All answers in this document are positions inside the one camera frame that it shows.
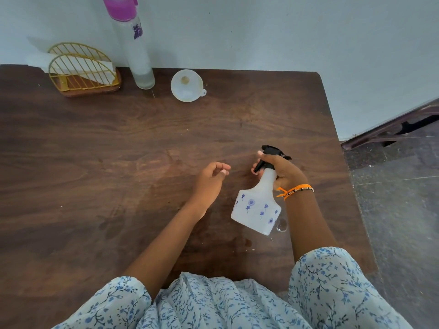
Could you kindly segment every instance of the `bracelet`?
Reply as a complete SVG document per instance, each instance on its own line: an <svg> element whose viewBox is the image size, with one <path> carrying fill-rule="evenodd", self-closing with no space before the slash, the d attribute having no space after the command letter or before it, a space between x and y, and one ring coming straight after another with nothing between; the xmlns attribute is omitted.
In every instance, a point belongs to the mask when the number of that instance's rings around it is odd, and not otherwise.
<svg viewBox="0 0 439 329"><path fill-rule="evenodd" d="M291 188L290 190L285 190L282 187L279 187L277 190L282 191L283 194L277 195L276 197L283 197L284 201L287 199L288 196L294 194L295 192L299 192L302 190L312 190L314 192L314 188L307 183L304 183L303 185L298 185L294 188Z"/></svg>

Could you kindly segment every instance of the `floral dress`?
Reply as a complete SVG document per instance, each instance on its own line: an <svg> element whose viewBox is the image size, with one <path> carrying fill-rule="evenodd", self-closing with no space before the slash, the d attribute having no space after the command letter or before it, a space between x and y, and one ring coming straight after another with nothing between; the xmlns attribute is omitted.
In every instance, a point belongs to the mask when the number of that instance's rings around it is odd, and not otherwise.
<svg viewBox="0 0 439 329"><path fill-rule="evenodd" d="M56 329L411 328L347 251L315 249L295 264L288 302L252 279L183 272L154 302L134 277L118 277Z"/></svg>

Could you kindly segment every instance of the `spray bottle neck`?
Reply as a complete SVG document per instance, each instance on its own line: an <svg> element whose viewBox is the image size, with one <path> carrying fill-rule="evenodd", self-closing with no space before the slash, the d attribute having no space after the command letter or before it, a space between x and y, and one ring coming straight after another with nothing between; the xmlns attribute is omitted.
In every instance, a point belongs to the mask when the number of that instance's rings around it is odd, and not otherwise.
<svg viewBox="0 0 439 329"><path fill-rule="evenodd" d="M276 171L266 168L259 183L253 188L261 194L273 196L273 183L276 181Z"/></svg>

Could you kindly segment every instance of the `sleeve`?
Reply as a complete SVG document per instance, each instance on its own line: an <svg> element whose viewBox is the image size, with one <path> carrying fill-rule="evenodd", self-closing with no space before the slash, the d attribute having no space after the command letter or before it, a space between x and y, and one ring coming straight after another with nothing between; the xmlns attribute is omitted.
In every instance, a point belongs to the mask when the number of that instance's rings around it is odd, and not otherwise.
<svg viewBox="0 0 439 329"><path fill-rule="evenodd" d="M118 277L54 329L134 329L150 305L151 297L140 281Z"/></svg>
<svg viewBox="0 0 439 329"><path fill-rule="evenodd" d="M313 328L412 328L342 248L303 255L291 274L288 302Z"/></svg>

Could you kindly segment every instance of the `white spray bottle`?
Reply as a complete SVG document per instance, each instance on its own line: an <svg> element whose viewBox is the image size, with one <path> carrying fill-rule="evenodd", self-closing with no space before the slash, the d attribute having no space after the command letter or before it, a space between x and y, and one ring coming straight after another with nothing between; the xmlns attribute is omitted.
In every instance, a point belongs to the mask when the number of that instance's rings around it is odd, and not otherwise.
<svg viewBox="0 0 439 329"><path fill-rule="evenodd" d="M279 155L291 159L274 146L263 145L262 150L267 155ZM231 217L238 223L268 236L281 213L281 206L273 198L273 183L277 178L274 166L260 160L255 172L263 167L265 171L259 183L251 189L239 191Z"/></svg>

